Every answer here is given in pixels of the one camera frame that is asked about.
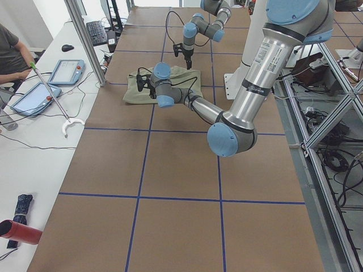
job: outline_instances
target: white table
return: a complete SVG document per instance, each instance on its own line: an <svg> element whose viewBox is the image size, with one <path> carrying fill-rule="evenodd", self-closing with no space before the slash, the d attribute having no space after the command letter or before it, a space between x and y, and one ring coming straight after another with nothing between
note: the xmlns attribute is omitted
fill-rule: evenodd
<svg viewBox="0 0 363 272"><path fill-rule="evenodd" d="M62 52L63 44L70 44L74 49ZM107 45L96 46L95 51L99 61L103 59L104 50L108 52ZM60 33L50 44L47 51L37 63L41 73L51 72L58 60L82 59L86 63L86 69L80 81L92 71L81 41L73 27L72 22L67 22ZM25 93L40 80L35 77L22 84L17 93ZM86 93L78 118L87 120L93 103L96 99L99 84L96 76L91 74L80 86ZM67 92L71 87L62 88ZM61 105L70 116L76 115L81 104L83 93L75 89L72 94L66 94L59 98ZM15 103L20 96L13 96L9 104ZM14 113L9 107L5 108L8 114ZM61 114L61 111L53 103L43 114ZM14 120L22 118L16 114L11 116ZM46 117L38 116L18 121L19 127L13 131L7 131L0 126L2 134L20 140L30 146L39 147L76 147L83 132L83 125L75 124L68 127L68 138L62 134L62 125L65 122L63 116ZM0 137L0 221L13 219L18 195L32 194L33 201L27 215L28 225L43 230L56 200L58 191L63 182L74 150L39 150L28 148L18 142ZM0 255L7 253L8 240L0 238ZM0 262L0 271L24 272L27 270L36 250L36 245L19 243L17 251L11 253Z"/></svg>

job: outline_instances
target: person's arm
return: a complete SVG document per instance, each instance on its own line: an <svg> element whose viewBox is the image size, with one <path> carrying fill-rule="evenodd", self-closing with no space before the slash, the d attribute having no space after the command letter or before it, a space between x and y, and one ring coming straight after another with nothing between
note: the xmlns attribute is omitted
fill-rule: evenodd
<svg viewBox="0 0 363 272"><path fill-rule="evenodd" d="M24 80L25 78L27 78L30 71L31 71L31 69L25 70L25 71L23 71L21 73L13 73L13 74L9 74L9 75L0 75L0 84L7 83L7 82L12 82L12 81L15 81L15 80Z"/></svg>
<svg viewBox="0 0 363 272"><path fill-rule="evenodd" d="M26 64L30 67L30 63L34 62L34 58L30 53L29 49L27 48L27 46L23 44L21 41L18 41L18 43L14 45L14 48L22 54Z"/></svg>

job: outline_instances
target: blue joint cover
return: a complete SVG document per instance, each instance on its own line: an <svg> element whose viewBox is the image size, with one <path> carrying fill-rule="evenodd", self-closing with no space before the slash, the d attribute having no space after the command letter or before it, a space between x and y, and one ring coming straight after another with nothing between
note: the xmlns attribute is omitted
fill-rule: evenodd
<svg viewBox="0 0 363 272"><path fill-rule="evenodd" d="M195 13L193 15L193 17L200 17L200 18L202 18L204 20L204 16L202 14L200 14L200 13Z"/></svg>
<svg viewBox="0 0 363 272"><path fill-rule="evenodd" d="M161 108L170 108L174 106L174 99L167 95L158 95L157 96L158 105Z"/></svg>
<svg viewBox="0 0 363 272"><path fill-rule="evenodd" d="M305 40L302 44L308 45L308 44L318 44L318 43L326 42L327 40L329 40L331 38L332 34L333 34L333 29L331 29L327 32L321 33L321 34L309 36L309 37L305 38Z"/></svg>
<svg viewBox="0 0 363 272"><path fill-rule="evenodd" d="M184 26L184 37L186 38L192 38L195 37L195 35L197 35L198 33L198 29L197 26L195 25L195 23L186 23Z"/></svg>
<svg viewBox="0 0 363 272"><path fill-rule="evenodd" d="M220 42L225 35L225 31L219 29L213 36L213 41Z"/></svg>
<svg viewBox="0 0 363 272"><path fill-rule="evenodd" d="M153 74L159 79L168 79L171 74L170 66L165 62L159 62L155 65Z"/></svg>
<svg viewBox="0 0 363 272"><path fill-rule="evenodd" d="M215 123L207 133L210 149L218 156L230 157L238 151L237 136L232 129L223 123Z"/></svg>
<svg viewBox="0 0 363 272"><path fill-rule="evenodd" d="M320 0L268 0L267 17L280 26L293 24L312 13L319 2Z"/></svg>

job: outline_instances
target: person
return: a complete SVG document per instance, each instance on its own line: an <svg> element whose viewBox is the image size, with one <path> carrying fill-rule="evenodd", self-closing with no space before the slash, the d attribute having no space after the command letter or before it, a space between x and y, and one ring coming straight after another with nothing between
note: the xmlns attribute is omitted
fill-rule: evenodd
<svg viewBox="0 0 363 272"><path fill-rule="evenodd" d="M336 0L336 11L358 11L358 7L363 5L363 0Z"/></svg>
<svg viewBox="0 0 363 272"><path fill-rule="evenodd" d="M17 89L30 73L34 58L17 36L0 24L0 84L14 82Z"/></svg>

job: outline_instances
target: robotic arm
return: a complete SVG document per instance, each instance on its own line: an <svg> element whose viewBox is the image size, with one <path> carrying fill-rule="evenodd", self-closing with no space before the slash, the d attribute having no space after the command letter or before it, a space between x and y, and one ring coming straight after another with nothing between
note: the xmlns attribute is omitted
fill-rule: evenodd
<svg viewBox="0 0 363 272"><path fill-rule="evenodd" d="M331 37L334 6L335 0L267 0L268 22L263 27L263 42L229 110L222 110L189 89L172 87L166 63L157 64L149 80L159 106L183 103L210 122L207 140L219 156L249 150L258 136L254 118L293 48Z"/></svg>
<svg viewBox="0 0 363 272"><path fill-rule="evenodd" d="M196 13L192 20L185 24L183 29L183 43L173 46L174 54L177 57L179 53L184 55L187 63L187 69L192 67L191 57L194 53L195 37L198 33L219 42L222 40L225 32L224 25L231 17L230 6L224 0L202 0L200 7L210 14L216 16L215 21L210 24L204 20L203 15Z"/></svg>

